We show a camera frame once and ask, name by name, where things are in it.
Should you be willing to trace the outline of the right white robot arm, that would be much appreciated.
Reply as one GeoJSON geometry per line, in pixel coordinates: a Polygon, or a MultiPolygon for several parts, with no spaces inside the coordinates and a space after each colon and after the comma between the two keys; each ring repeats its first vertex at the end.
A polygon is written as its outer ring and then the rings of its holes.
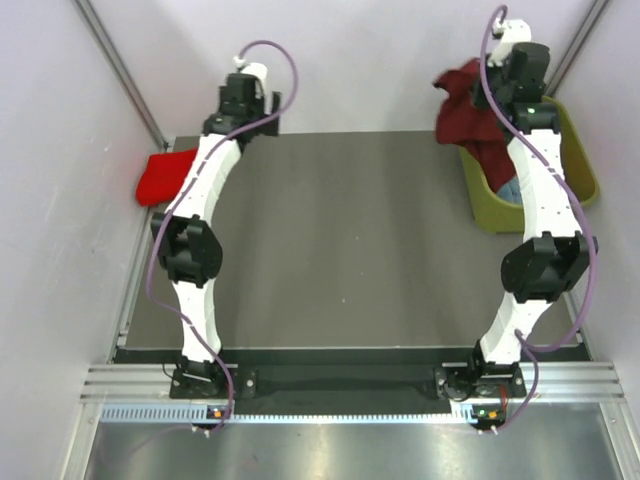
{"type": "Polygon", "coordinates": [[[588,243],[564,188],[561,117],[543,99],[549,61],[547,46],[517,42],[502,60],[488,57],[488,85],[474,94],[476,105],[496,105],[501,113],[520,188],[524,232],[521,245],[502,260],[505,293],[460,383],[467,397],[495,396],[517,387],[521,339],[589,265],[588,243]]]}

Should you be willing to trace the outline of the dark red t-shirt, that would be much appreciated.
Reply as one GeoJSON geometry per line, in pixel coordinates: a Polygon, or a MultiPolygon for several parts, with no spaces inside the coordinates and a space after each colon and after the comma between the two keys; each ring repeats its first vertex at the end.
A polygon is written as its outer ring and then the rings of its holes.
{"type": "Polygon", "coordinates": [[[436,117],[435,137],[439,144],[463,147],[481,167],[489,188],[498,193],[516,173],[495,114],[472,103],[479,79],[479,59],[471,58],[433,81],[436,89],[447,93],[436,117]]]}

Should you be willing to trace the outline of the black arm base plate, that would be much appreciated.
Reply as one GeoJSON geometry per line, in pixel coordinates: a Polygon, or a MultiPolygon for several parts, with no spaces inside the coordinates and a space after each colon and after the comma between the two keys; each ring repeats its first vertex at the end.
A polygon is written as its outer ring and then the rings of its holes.
{"type": "Polygon", "coordinates": [[[465,367],[419,365],[260,366],[231,369],[207,364],[198,376],[178,368],[174,371],[172,398],[227,398],[252,400],[284,392],[415,392],[428,400],[463,402],[471,398],[523,398],[521,371],[489,379],[472,379],[465,367]]]}

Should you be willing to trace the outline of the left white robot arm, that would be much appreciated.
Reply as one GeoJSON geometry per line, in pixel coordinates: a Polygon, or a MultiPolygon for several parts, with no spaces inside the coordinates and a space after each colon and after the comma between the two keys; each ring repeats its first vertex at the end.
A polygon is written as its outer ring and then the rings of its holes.
{"type": "Polygon", "coordinates": [[[176,197],[152,216],[153,252],[166,272],[178,304],[183,346],[173,373],[173,398],[222,398],[228,368],[219,353],[214,287],[223,249],[212,218],[226,180],[248,143],[279,132],[281,95],[267,89],[267,68],[250,63],[226,77],[217,111],[204,122],[196,156],[176,197]]]}

